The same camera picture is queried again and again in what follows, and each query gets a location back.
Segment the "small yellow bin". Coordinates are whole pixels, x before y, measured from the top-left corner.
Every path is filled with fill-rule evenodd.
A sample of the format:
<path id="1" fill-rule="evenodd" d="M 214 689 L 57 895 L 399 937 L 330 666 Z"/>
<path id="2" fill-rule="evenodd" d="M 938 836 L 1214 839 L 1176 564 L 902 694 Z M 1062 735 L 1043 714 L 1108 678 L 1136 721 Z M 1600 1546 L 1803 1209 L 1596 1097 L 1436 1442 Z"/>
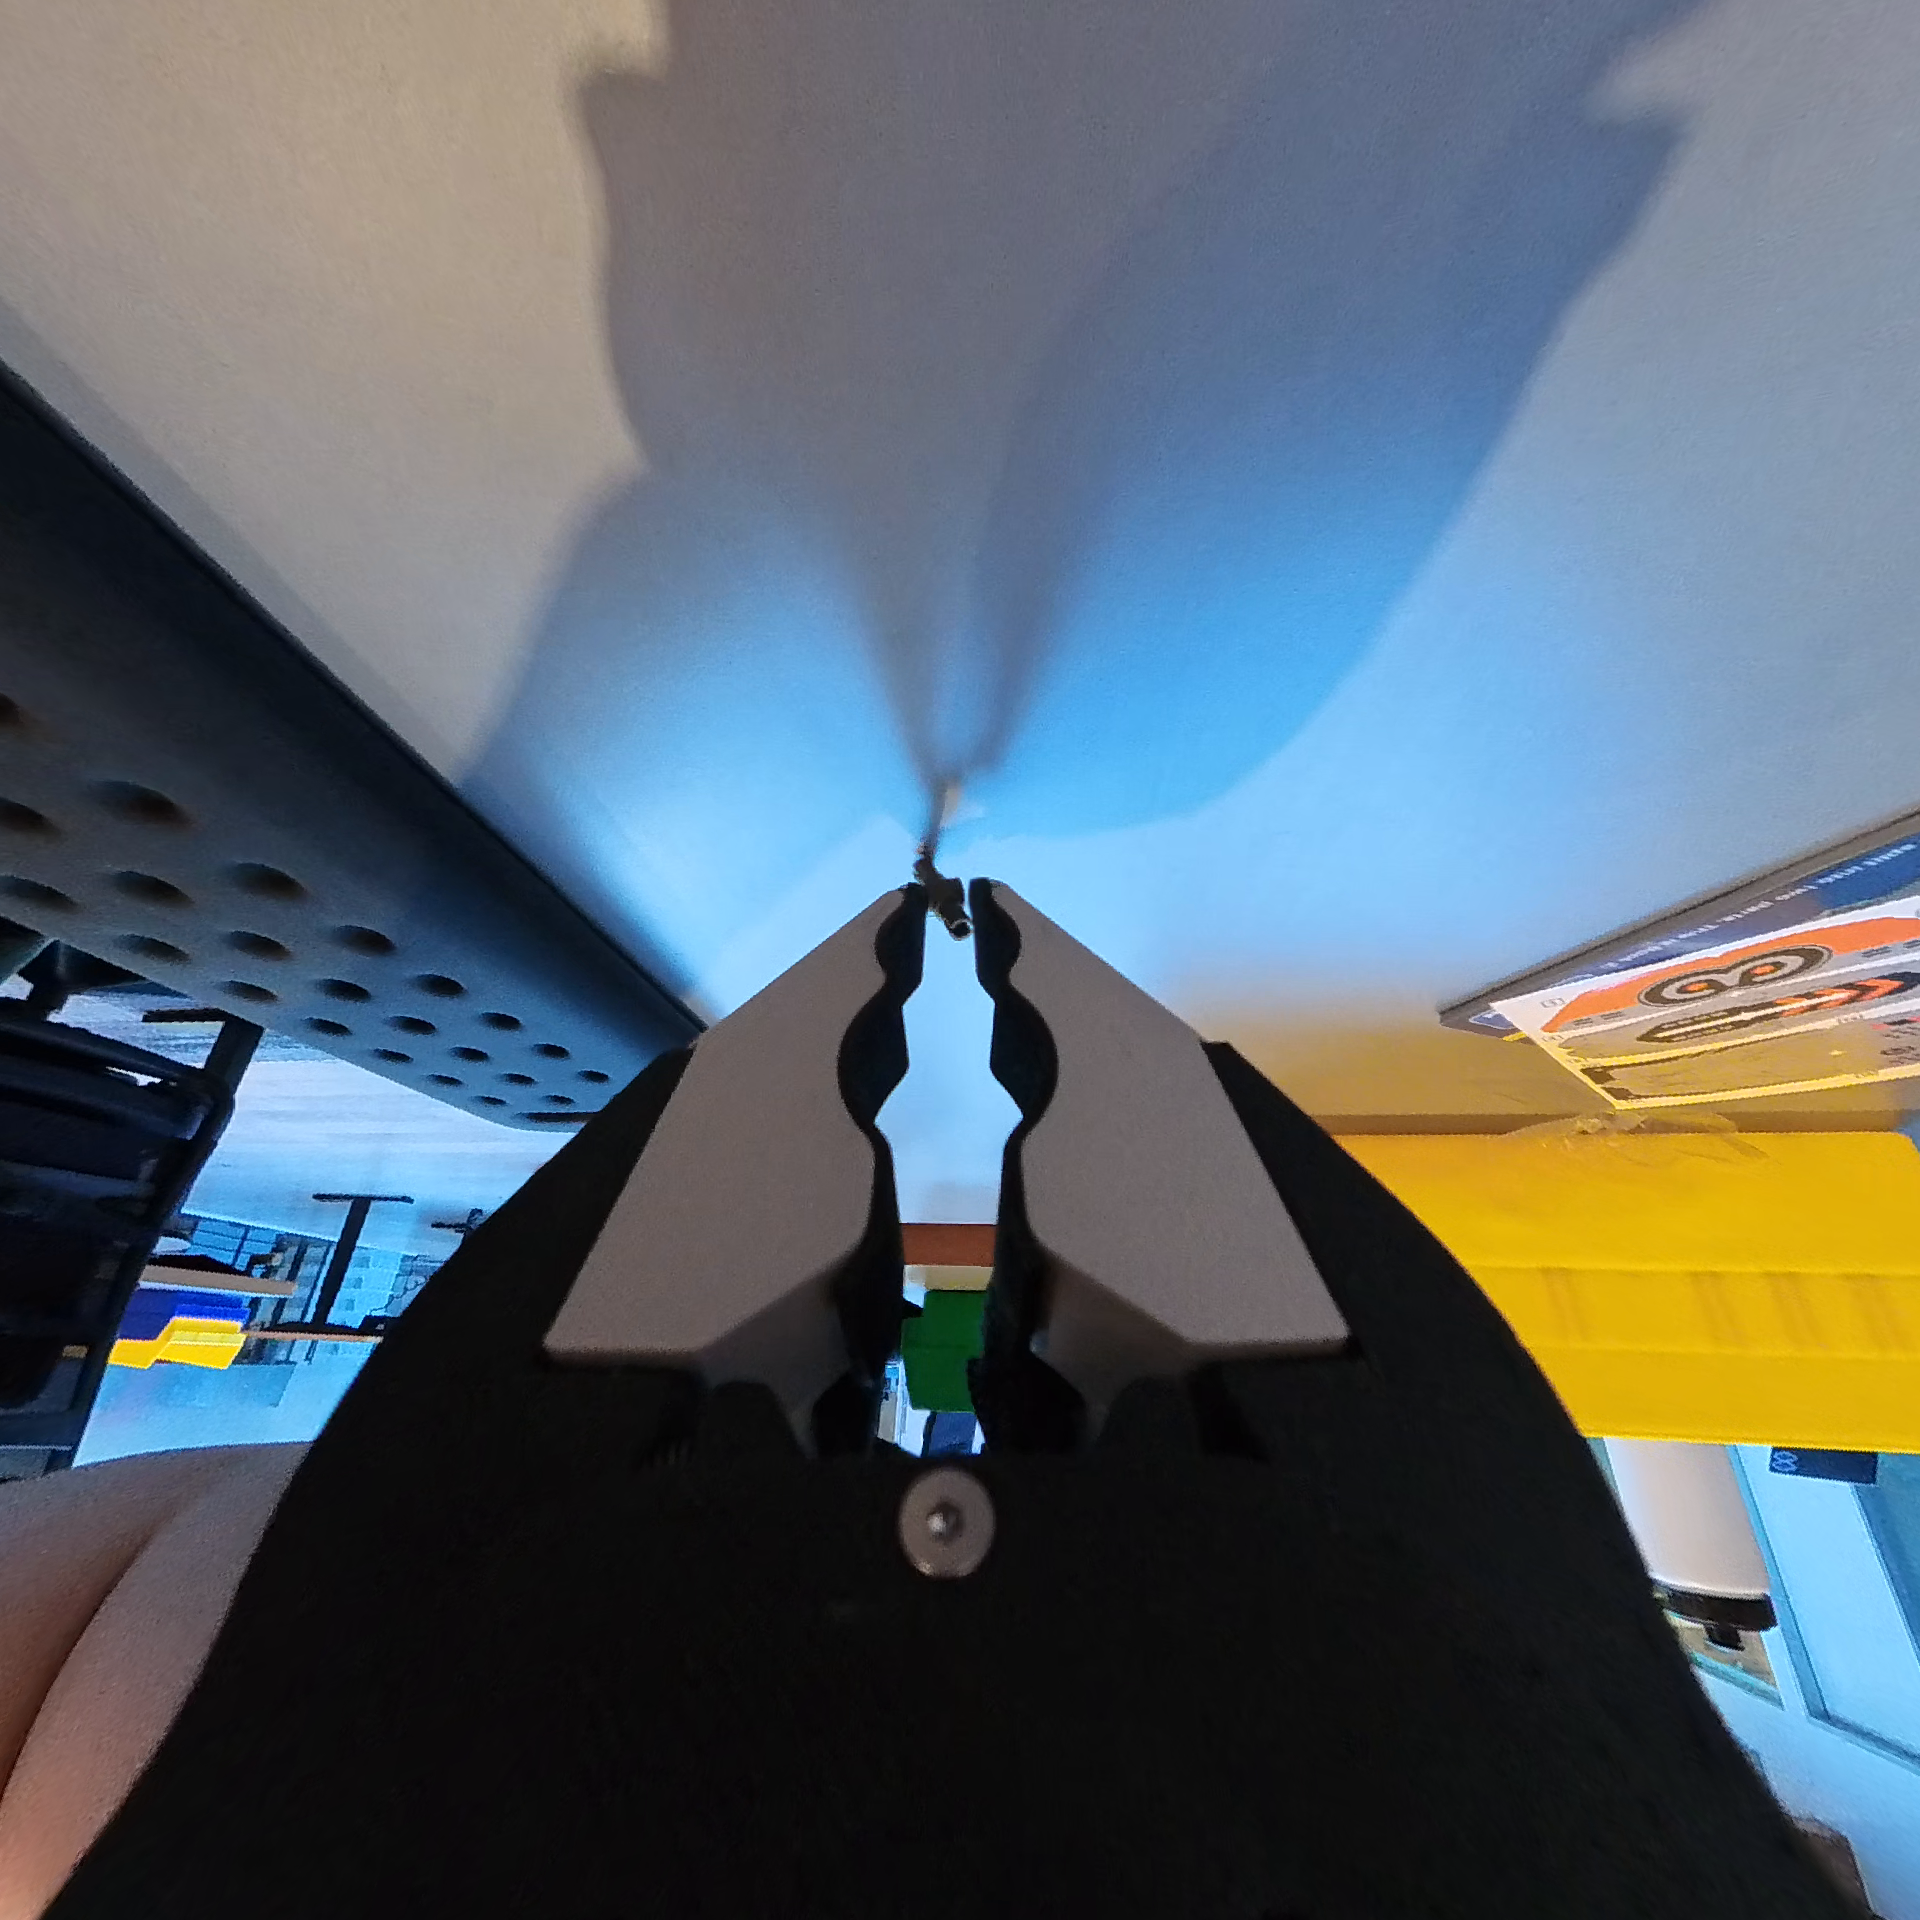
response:
<path id="1" fill-rule="evenodd" d="M 234 1367 L 248 1340 L 249 1330 L 234 1320 L 171 1314 L 153 1329 L 121 1330 L 108 1360 L 110 1364 L 135 1372 L 146 1372 L 155 1364 L 224 1372 Z"/>

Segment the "colourful booklet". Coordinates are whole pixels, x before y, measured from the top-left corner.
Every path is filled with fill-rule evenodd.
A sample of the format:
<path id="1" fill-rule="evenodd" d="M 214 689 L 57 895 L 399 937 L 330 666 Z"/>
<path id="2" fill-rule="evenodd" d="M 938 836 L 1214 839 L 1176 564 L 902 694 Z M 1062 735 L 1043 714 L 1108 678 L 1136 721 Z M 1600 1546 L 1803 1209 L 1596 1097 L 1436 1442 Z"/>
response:
<path id="1" fill-rule="evenodd" d="M 1560 1066 L 1540 1048 L 1528 1041 L 1512 1023 L 1500 1018 L 1496 1009 L 1498 1000 L 1540 993 L 1553 983 L 1568 979 L 1658 967 L 1721 944 L 1737 944 L 1795 923 L 1824 921 L 1907 896 L 1915 896 L 1919 900 L 1915 812 L 1907 812 L 1892 820 L 1848 834 L 1824 849 L 1798 855 L 1772 871 L 1745 875 L 1716 891 L 1671 905 L 1663 915 L 1633 921 L 1600 935 L 1593 943 L 1586 943 L 1584 946 L 1558 953 L 1539 967 L 1530 967 L 1484 991 L 1446 1003 L 1438 1014 L 1438 1023 L 1456 1033 L 1488 1041 L 1520 1041 L 1540 1052 L 1550 1066 Z M 1913 1092 L 1915 1076 L 1865 1088 L 1897 1088 L 1903 1092 Z M 1810 1097 L 1826 1092 L 1830 1091 L 1766 1095 L 1682 1108 L 1720 1108 L 1737 1103 Z M 1676 1114 L 1682 1108 L 1611 1111 Z"/>

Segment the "yellow plastic bin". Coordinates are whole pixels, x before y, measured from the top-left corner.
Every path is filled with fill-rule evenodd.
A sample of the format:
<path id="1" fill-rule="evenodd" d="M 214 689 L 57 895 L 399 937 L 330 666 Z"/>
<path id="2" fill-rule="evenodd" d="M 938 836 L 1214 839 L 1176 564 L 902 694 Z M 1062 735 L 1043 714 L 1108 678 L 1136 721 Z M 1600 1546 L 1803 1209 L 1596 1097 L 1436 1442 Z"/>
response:
<path id="1" fill-rule="evenodd" d="M 1596 1438 L 1919 1451 L 1919 1278 L 1479 1264 Z"/>
<path id="2" fill-rule="evenodd" d="M 1919 1271 L 1919 1156 L 1897 1134 L 1337 1144 L 1476 1278 Z"/>

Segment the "grey desk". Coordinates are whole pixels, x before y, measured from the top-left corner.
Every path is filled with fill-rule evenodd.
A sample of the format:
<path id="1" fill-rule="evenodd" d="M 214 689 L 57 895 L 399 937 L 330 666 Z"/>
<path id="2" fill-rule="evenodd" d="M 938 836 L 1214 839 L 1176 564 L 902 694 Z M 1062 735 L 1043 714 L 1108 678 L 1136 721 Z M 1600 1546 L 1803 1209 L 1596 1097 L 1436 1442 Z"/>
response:
<path id="1" fill-rule="evenodd" d="M 679 985 L 905 870 L 1324 1114 L 1915 806 L 1915 4 L 4 4 L 4 356 Z"/>

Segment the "small grey toy pin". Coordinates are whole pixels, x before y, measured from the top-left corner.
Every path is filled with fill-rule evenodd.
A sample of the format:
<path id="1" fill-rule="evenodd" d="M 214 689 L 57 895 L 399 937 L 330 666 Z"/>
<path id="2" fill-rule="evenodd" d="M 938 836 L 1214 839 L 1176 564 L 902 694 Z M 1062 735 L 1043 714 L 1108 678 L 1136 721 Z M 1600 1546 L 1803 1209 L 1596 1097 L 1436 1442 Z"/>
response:
<path id="1" fill-rule="evenodd" d="M 926 910 L 955 943 L 972 937 L 970 890 L 961 878 L 946 875 L 939 866 L 945 825 L 932 819 L 919 839 L 913 881 L 926 899 Z"/>

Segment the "background table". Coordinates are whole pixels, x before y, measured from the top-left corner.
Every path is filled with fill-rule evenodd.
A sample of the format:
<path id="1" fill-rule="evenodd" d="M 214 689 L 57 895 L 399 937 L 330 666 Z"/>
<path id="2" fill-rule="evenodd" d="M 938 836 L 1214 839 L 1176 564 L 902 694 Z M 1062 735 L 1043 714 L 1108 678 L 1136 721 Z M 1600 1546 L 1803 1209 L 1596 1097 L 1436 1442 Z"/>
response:
<path id="1" fill-rule="evenodd" d="M 322 1232 L 296 1232 L 214 1215 L 179 1215 L 124 1320 L 127 1337 L 158 1337 L 176 1320 L 241 1327 L 251 1337 L 306 1329 L 340 1335 L 384 1330 L 443 1267 L 456 1238 L 428 1250 L 375 1244 L 363 1224 L 340 1264 L 347 1203 Z"/>

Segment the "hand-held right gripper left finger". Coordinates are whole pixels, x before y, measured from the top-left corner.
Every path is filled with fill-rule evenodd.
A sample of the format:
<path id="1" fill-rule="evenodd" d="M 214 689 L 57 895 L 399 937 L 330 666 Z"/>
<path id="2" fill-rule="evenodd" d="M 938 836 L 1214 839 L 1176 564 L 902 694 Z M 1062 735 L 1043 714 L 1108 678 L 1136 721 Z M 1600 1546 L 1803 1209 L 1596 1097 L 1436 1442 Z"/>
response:
<path id="1" fill-rule="evenodd" d="M 552 1360 L 763 1385 L 816 1456 L 876 1448 L 903 1323 L 879 1115 L 928 890 L 881 896 L 706 1031 L 544 1337 Z"/>

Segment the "printed sticker sheet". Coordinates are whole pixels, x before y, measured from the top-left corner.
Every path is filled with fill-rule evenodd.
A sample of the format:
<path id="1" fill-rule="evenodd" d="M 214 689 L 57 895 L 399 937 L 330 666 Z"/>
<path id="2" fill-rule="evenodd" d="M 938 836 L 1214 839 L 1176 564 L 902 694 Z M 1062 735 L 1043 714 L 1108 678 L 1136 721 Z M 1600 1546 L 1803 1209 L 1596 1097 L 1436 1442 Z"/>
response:
<path id="1" fill-rule="evenodd" d="M 1618 1111 L 1919 1075 L 1915 896 L 1658 967 L 1553 983 L 1500 1018 Z"/>

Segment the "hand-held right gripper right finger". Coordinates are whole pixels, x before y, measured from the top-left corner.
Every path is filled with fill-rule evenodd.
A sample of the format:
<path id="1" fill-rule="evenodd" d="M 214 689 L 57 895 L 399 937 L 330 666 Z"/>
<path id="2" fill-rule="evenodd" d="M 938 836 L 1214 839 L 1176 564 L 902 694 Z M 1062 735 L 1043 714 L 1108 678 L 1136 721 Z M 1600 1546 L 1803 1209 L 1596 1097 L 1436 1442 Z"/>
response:
<path id="1" fill-rule="evenodd" d="M 1142 1380 L 1352 1343 L 1208 1046 L 1002 881 L 967 890 L 1017 1126 L 970 1385 L 987 1451 L 1071 1455 Z"/>

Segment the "black office chair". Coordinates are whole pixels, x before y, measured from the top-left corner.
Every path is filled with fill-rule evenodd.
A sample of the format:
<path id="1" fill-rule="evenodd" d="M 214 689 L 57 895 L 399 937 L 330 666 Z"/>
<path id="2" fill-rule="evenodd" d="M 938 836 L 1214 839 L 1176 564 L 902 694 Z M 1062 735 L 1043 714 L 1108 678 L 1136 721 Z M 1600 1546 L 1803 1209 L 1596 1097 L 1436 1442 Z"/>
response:
<path id="1" fill-rule="evenodd" d="M 63 1024 L 144 979 L 4 921 L 28 982 L 3 1014 L 3 1481 L 74 1468 L 163 1231 L 231 1115 L 257 1024 L 215 1018 L 203 1066 Z"/>

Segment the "dark perforated desk panel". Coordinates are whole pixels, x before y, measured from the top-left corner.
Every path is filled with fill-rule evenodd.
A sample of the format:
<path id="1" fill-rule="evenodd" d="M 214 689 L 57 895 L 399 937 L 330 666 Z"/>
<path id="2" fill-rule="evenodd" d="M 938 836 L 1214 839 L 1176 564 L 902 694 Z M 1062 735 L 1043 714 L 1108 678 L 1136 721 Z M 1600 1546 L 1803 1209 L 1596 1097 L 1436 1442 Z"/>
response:
<path id="1" fill-rule="evenodd" d="M 704 1028 L 12 370 L 3 694 L 9 921 L 543 1137 Z"/>

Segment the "green board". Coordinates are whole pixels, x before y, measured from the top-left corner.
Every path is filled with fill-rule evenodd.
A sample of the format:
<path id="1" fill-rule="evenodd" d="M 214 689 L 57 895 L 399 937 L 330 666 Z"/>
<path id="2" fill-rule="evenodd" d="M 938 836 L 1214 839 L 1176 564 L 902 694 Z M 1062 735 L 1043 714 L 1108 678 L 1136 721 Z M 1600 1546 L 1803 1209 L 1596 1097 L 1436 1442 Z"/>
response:
<path id="1" fill-rule="evenodd" d="M 902 1323 L 905 1394 L 914 1409 L 975 1414 L 972 1360 L 983 1354 L 987 1291 L 931 1287 Z"/>

